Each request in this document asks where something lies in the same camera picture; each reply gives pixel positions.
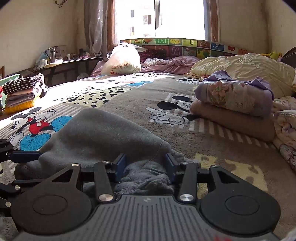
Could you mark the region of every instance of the curtain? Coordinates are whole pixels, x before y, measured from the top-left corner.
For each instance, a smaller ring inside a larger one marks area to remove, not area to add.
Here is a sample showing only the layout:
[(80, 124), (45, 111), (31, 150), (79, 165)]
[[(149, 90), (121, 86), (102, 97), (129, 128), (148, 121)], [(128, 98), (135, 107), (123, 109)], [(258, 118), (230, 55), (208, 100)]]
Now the curtain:
[(84, 0), (84, 30), (91, 53), (107, 54), (108, 0)]

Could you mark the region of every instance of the desk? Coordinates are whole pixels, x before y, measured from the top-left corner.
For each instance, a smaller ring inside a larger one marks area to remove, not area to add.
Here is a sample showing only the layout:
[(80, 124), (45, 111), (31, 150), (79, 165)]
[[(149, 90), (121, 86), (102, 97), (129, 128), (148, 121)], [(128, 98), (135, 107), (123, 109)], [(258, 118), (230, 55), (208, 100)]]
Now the desk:
[[(74, 71), (75, 72), (75, 76), (76, 78), (79, 75), (79, 71), (78, 71), (78, 65), (79, 64), (85, 64), (85, 72), (87, 74), (91, 74), (94, 66), (96, 65), (96, 63), (100, 60), (103, 60), (103, 57), (94, 57), (94, 58), (83, 58), (83, 59), (74, 59), (74, 60), (70, 60), (70, 61), (63, 61), (60, 64), (54, 65), (52, 67), (47, 68), (46, 66), (37, 70), (34, 70), (33, 72), (35, 74), (39, 74), (42, 73), (45, 77), (45, 84), (48, 87), (52, 87), (54, 86), (52, 84), (52, 78), (54, 75), (58, 75), (58, 74), (64, 74), (64, 78), (65, 78), (65, 82), (68, 82), (68, 76), (67, 76), (67, 72), (69, 71)], [(95, 65), (89, 69), (89, 62), (93, 61), (95, 63)]]

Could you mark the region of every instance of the striped shirt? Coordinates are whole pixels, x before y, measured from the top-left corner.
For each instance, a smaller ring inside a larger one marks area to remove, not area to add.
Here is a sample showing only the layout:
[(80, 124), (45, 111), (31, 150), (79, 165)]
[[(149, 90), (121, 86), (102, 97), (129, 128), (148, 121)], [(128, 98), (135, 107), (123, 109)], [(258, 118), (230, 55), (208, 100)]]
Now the striped shirt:
[(3, 85), (3, 93), (7, 95), (16, 91), (34, 88), (36, 85), (41, 88), (44, 87), (43, 74), (38, 74), (30, 78), (10, 80)]

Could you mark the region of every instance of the pink blanket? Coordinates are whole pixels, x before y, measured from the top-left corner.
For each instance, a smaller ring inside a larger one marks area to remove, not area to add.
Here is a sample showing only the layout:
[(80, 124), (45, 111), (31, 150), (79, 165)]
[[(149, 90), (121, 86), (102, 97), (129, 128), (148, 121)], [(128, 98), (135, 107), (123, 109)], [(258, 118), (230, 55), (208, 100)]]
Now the pink blanket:
[(170, 74), (185, 74), (189, 73), (192, 66), (199, 61), (195, 56), (181, 56), (168, 60), (160, 58), (148, 58), (144, 63), (141, 63), (141, 72), (157, 72)]

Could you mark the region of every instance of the silver bolt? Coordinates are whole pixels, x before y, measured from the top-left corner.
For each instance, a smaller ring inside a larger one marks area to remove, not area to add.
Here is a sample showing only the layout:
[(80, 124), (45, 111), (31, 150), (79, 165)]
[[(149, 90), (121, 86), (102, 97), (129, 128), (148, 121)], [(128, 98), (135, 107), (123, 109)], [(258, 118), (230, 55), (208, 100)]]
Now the silver bolt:
[(183, 202), (190, 202), (194, 199), (194, 197), (191, 194), (182, 194), (180, 196), (180, 200), (182, 200)]
[(113, 200), (113, 196), (110, 194), (101, 194), (99, 196), (99, 200), (102, 202), (109, 202), (109, 201)]

